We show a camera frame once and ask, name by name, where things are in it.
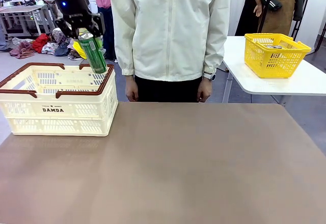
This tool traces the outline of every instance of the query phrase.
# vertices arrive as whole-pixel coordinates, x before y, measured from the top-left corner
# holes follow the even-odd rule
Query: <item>brown apron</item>
[[[262,33],[280,33],[289,35],[295,0],[278,0],[282,4],[282,8],[278,11],[268,10],[266,20],[262,29]]]

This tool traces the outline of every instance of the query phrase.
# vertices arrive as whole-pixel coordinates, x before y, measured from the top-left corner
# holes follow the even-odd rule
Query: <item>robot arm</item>
[[[103,35],[104,21],[101,14],[92,14],[88,0],[55,0],[63,13],[62,19],[56,19],[57,26],[62,32],[73,39],[78,38],[79,28],[86,28],[94,37]]]

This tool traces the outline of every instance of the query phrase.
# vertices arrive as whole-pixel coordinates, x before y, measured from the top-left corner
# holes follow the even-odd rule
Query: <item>person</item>
[[[6,36],[2,31],[2,27],[0,26],[0,51],[1,52],[10,52],[12,48],[9,48],[6,43]]]
[[[223,61],[230,0],[111,0],[126,96],[205,102]]]
[[[96,0],[98,12],[103,14],[105,32],[103,35],[103,48],[106,50],[104,57],[109,60],[116,60],[114,49],[114,29],[111,9],[111,0]]]
[[[257,33],[262,11],[261,0],[246,0],[235,35],[244,36],[245,34]]]

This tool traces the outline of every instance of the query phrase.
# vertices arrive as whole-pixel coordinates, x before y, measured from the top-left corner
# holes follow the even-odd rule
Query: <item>black pants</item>
[[[113,29],[113,16],[112,9],[109,7],[98,8],[98,12],[103,14],[105,32],[103,35],[103,48],[106,50],[105,58],[109,60],[116,59],[116,52],[114,50],[114,29]]]
[[[196,103],[202,78],[188,81],[158,81],[135,77],[139,102]]]
[[[244,36],[245,34],[257,33],[259,18],[254,13],[257,6],[255,0],[246,0],[239,20],[236,36]]]

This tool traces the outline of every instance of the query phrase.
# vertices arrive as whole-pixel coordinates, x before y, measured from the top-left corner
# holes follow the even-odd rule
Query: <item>basket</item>
[[[283,34],[246,34],[245,63],[260,78],[289,78],[311,48]],[[268,46],[281,46],[282,49]]]
[[[0,107],[15,135],[106,136],[118,105],[113,65],[28,63],[0,82]]]

